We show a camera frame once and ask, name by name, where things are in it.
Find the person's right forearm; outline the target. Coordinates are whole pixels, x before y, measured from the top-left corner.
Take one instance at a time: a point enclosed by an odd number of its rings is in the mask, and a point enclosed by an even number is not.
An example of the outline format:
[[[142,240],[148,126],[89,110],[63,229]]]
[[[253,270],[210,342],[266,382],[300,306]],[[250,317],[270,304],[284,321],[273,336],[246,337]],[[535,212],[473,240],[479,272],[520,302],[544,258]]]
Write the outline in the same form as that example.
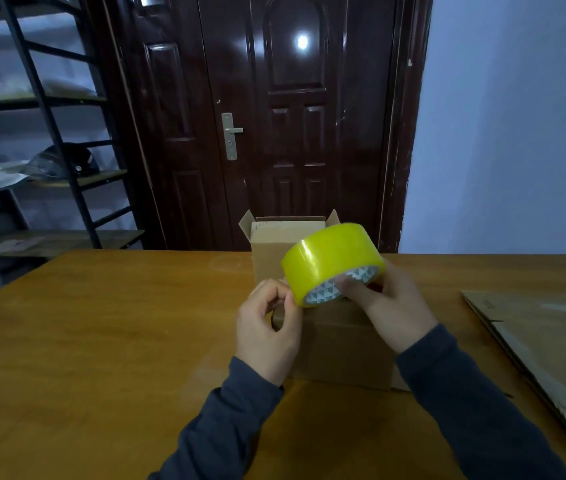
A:
[[[399,354],[397,363],[468,480],[566,480],[566,465],[543,432],[443,325]]]

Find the black metal shelving rack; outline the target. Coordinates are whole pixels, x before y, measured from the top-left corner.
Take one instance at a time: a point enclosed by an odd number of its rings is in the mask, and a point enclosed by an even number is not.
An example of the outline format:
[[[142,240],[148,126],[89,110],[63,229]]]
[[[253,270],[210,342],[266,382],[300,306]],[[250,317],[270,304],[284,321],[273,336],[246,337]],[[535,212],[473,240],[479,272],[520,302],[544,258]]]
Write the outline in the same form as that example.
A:
[[[29,178],[0,191],[0,274],[20,276],[72,250],[142,250],[120,128],[91,0],[0,0],[0,163],[49,146],[88,148],[100,173]]]

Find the person's left forearm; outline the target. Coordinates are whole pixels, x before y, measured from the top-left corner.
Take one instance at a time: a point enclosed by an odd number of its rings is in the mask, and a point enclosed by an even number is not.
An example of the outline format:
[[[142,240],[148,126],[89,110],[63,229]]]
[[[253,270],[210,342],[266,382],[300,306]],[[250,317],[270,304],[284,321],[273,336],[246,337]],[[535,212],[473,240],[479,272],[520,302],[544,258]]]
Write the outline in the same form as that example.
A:
[[[180,432],[177,448],[147,480],[242,480],[252,442],[284,396],[237,357],[199,414]]]

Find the black helmet with visor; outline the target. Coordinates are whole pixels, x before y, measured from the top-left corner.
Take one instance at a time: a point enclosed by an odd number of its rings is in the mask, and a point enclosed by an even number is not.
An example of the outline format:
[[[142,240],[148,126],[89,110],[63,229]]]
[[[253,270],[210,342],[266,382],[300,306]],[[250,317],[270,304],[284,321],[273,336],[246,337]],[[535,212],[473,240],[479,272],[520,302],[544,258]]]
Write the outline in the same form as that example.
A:
[[[101,170],[88,148],[77,143],[64,143],[62,152],[58,152],[55,145],[40,151],[20,172],[36,180],[67,180],[70,175],[91,177]]]

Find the person's right hand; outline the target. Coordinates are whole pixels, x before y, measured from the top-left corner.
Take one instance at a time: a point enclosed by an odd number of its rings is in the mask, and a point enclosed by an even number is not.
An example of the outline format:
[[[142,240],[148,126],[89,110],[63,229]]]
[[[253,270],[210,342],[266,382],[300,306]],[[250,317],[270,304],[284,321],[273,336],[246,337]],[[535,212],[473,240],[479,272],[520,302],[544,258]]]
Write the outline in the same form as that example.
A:
[[[405,352],[438,324],[411,277],[384,259],[382,304],[363,309],[383,341],[397,354]]]

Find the yellow packing tape roll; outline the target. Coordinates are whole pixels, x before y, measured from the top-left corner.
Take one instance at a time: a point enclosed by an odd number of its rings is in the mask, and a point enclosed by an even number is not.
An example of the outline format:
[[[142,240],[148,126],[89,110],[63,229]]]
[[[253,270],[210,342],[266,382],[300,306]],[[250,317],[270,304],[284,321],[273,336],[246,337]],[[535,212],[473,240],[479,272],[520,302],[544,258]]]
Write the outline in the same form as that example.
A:
[[[304,308],[339,299],[337,276],[367,285],[385,271],[381,254],[356,223],[330,225],[308,235],[288,250],[281,266],[297,306]]]

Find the closed brown cardboard box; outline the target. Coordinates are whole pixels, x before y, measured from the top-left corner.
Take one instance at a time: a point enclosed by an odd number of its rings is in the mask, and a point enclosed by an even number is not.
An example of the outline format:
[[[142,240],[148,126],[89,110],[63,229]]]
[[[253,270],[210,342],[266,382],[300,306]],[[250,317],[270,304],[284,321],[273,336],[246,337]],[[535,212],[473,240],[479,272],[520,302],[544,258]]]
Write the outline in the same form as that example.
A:
[[[295,379],[410,392],[363,309],[341,298],[303,309],[302,337],[289,372]]]

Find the person's left hand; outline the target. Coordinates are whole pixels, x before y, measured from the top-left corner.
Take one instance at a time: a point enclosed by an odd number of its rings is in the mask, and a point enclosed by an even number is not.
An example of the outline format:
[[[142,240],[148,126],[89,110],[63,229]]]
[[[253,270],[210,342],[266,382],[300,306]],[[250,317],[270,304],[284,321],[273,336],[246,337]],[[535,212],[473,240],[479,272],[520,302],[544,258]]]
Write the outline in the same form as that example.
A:
[[[235,357],[276,387],[282,386],[287,378],[301,342],[301,338],[288,339],[283,325],[274,330],[266,320],[276,308],[282,307],[284,311],[288,290],[291,289],[284,282],[264,280],[251,291],[236,316]]]

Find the open brown cardboard box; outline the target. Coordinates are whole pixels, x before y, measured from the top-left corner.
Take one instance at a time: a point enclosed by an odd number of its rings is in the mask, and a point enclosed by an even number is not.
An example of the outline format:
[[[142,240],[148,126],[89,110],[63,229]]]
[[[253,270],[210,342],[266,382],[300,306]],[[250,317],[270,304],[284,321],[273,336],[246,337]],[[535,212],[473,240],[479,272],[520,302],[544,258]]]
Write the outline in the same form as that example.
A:
[[[239,227],[251,247],[255,284],[268,279],[283,279],[281,260],[288,250],[310,234],[339,223],[335,209],[328,217],[255,217],[247,210]]]

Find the dark brown wooden door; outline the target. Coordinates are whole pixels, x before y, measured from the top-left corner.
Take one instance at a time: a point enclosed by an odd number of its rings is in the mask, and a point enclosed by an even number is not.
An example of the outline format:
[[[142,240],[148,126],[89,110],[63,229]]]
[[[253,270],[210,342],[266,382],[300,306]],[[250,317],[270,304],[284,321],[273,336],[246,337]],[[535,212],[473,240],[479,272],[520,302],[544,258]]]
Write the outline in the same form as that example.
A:
[[[167,249],[248,250],[247,210],[335,209],[376,244],[396,0],[104,2]]]

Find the dark brown door frame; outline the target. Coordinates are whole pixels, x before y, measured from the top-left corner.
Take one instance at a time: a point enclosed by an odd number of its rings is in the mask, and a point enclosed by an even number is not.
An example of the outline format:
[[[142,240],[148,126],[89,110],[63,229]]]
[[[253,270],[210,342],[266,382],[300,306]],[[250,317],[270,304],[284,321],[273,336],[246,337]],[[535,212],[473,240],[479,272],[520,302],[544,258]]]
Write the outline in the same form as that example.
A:
[[[382,253],[399,249],[433,1],[396,0],[375,224]]]

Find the stack of flattened cardboard boxes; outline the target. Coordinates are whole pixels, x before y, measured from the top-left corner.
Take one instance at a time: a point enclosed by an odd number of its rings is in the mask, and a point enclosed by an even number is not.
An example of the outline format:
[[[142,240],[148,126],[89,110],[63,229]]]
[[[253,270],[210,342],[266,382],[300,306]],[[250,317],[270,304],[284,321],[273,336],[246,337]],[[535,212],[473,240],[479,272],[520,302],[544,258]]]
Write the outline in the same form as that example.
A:
[[[566,295],[470,290],[461,295],[566,427]]]

